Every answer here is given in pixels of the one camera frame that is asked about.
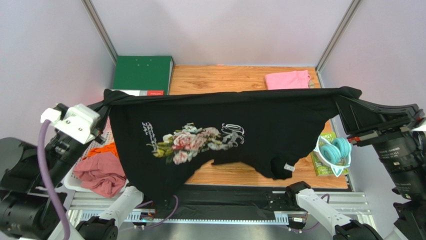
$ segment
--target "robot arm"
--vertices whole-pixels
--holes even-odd
[[[383,106],[339,96],[335,99],[349,142],[373,145],[396,188],[407,203],[394,203],[399,218],[386,240],[426,239],[426,120],[416,104]],[[360,224],[334,210],[305,182],[286,189],[289,206],[310,212],[333,240],[381,240],[367,224]]]
[[[71,230],[69,239],[117,239],[118,229],[133,209],[143,200],[144,194],[136,187],[126,187],[121,196],[99,216],[80,222],[76,228],[69,223]],[[62,239],[64,239],[64,227],[62,224],[58,224],[48,240]]]
[[[92,141],[102,143],[108,109],[102,104],[66,107],[58,104],[46,110],[41,121],[49,120],[56,135],[45,147],[48,175],[57,187]],[[16,138],[0,139],[0,230],[21,239],[62,240],[64,226],[46,192],[38,166],[36,146]],[[66,194],[59,193],[63,203]],[[144,195],[134,186],[100,216],[70,225],[70,239],[116,239],[118,228],[129,213],[143,201]]]

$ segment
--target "pink towel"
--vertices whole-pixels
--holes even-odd
[[[74,168],[81,187],[112,198],[126,184],[126,175],[120,160],[110,151],[98,153],[81,161]]]
[[[268,90],[307,89],[311,80],[308,70],[271,73],[265,76]]]

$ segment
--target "gray wall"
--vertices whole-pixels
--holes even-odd
[[[0,139],[36,144],[45,109],[101,101],[113,70],[81,1],[0,0]]]
[[[119,55],[315,66],[350,0],[92,0]]]
[[[361,98],[383,105],[426,108],[426,1],[365,0],[321,73],[325,87],[361,89]],[[338,133],[345,134],[338,123]],[[371,146],[355,147],[350,167],[356,189],[364,191],[384,236],[403,198]]]

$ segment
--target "green book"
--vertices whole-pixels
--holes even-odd
[[[321,133],[321,137],[327,139],[330,143],[336,138],[336,133],[334,132],[325,132]],[[313,168],[315,169],[315,173],[317,176],[334,176],[331,167],[324,165],[321,160],[317,157],[315,152],[311,152],[310,156],[313,162]],[[343,169],[342,175],[347,175],[349,170],[347,168]]]
[[[168,95],[174,64],[171,56],[118,56],[112,88]]]

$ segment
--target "floral print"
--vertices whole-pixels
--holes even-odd
[[[196,128],[193,123],[162,137],[163,142],[147,144],[153,147],[153,155],[165,159],[166,164],[191,162],[201,152],[228,150],[231,144],[223,143],[221,133],[215,127]]]

